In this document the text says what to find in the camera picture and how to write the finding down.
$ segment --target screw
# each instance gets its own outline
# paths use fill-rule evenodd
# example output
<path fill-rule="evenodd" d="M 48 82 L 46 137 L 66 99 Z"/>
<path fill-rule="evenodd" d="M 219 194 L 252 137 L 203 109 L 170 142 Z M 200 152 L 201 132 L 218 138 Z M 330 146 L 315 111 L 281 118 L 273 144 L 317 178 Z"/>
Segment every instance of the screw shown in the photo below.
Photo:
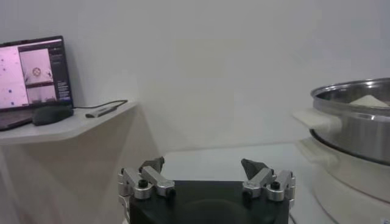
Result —
<path fill-rule="evenodd" d="M 147 185 L 148 185 L 147 180 L 142 179 L 142 180 L 139 180 L 139 182 L 138 182 L 139 188 L 145 188 L 145 187 L 147 187 Z"/>
<path fill-rule="evenodd" d="M 274 181 L 271 183 L 271 189 L 272 190 L 279 190 L 280 189 L 280 183 L 277 181 Z"/>

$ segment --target computer mouse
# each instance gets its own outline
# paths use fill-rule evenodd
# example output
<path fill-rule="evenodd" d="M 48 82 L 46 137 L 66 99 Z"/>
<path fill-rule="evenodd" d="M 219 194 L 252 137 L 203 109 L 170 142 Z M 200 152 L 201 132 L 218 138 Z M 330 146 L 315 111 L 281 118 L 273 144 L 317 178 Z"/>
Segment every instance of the computer mouse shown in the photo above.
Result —
<path fill-rule="evenodd" d="M 49 106 L 36 109 L 32 116 L 35 126 L 53 124 L 73 116 L 73 109 L 67 106 Z"/>

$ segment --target pot rim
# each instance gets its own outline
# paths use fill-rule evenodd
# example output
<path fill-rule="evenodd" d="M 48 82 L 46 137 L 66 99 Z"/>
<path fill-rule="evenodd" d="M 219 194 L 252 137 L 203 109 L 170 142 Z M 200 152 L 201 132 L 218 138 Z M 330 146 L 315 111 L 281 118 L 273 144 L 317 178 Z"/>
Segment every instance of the pot rim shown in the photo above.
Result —
<path fill-rule="evenodd" d="M 381 79 L 365 79 L 365 80 L 357 80 L 352 82 L 342 82 L 342 83 L 336 83 L 331 85 L 326 85 L 322 87 L 318 87 L 310 92 L 310 95 L 312 98 L 324 105 L 330 106 L 330 107 L 337 107 L 344 110 L 352 110 L 356 112 L 362 112 L 362 113 L 378 113 L 378 114 L 386 114 L 390 116 L 390 108 L 388 107 L 369 107 L 369 106 L 362 106 L 362 105 L 354 105 L 349 103 L 341 103 L 341 102 L 335 102 L 331 100 L 326 100 L 318 97 L 321 93 L 326 93 L 329 91 L 333 91 L 336 89 L 342 89 L 342 88 L 351 88 L 352 86 L 371 86 L 378 83 L 390 83 L 390 78 L 381 78 Z"/>

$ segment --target white table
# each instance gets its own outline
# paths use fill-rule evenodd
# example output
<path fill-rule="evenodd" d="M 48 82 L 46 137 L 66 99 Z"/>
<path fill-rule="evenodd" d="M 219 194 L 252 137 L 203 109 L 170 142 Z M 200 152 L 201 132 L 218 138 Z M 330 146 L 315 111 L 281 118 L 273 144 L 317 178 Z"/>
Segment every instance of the white table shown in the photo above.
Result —
<path fill-rule="evenodd" d="M 297 178 L 296 202 L 291 210 L 298 224 L 335 224 L 322 210 L 312 190 L 314 166 L 294 144 L 169 152 L 161 174 L 172 180 L 247 180 L 241 159 L 265 163 L 276 172 L 292 170 Z"/>

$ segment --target wall-mounted shelf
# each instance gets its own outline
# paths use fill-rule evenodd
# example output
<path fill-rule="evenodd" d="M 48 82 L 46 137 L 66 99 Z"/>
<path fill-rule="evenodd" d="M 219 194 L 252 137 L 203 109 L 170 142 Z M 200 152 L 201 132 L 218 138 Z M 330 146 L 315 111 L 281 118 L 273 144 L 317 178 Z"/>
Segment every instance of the wall-mounted shelf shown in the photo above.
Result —
<path fill-rule="evenodd" d="M 73 138 L 92 128 L 109 121 L 137 105 L 136 102 L 128 102 L 120 106 L 116 111 L 98 118 L 86 118 L 85 114 L 93 110 L 75 109 L 74 116 L 58 123 L 34 126 L 32 124 L 18 127 L 13 130 L 0 131 L 0 145 L 16 145 L 37 142 L 60 141 Z"/>

